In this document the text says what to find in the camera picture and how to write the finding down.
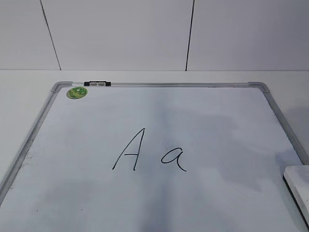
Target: white table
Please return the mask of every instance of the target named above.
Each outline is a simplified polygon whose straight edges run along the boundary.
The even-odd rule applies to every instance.
[[[309,152],[309,72],[0,71],[0,179],[58,81],[249,82],[268,85]]]

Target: green sticker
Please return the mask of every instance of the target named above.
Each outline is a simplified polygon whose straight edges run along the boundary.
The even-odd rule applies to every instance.
[[[80,99],[83,98],[84,96],[86,96],[86,94],[88,93],[87,89],[84,87],[75,87],[75,88],[71,88],[68,92],[67,92],[67,97],[70,99]]]

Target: gray plastic corner piece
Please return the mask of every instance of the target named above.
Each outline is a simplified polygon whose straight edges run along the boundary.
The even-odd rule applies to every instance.
[[[270,93],[269,88],[263,82],[248,82],[248,84],[249,84],[250,87],[260,89],[263,93]]]
[[[59,92],[59,91],[61,90],[61,88],[63,88],[63,87],[70,87],[70,86],[72,86],[72,83],[73,83],[72,81],[59,81],[59,82],[57,82],[57,83],[54,84],[54,86],[53,86],[51,92],[57,93],[57,92]]]

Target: white wall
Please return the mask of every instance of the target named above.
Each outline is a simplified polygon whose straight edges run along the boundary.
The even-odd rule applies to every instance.
[[[0,69],[59,69],[39,0],[0,1]]]
[[[63,70],[185,70],[191,0],[43,0]]]
[[[186,68],[193,0],[42,0],[63,70]],[[309,0],[195,0],[187,69],[309,70]],[[0,2],[0,69],[59,69],[40,0]]]
[[[188,70],[308,70],[309,0],[196,0]]]

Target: whiteboard surface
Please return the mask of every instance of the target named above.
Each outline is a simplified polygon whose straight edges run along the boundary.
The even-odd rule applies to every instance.
[[[70,100],[69,89],[1,205],[0,231],[306,231],[282,180],[301,162],[260,90],[91,87]],[[112,170],[142,128],[136,170],[136,156]],[[161,162],[176,147],[186,172]]]

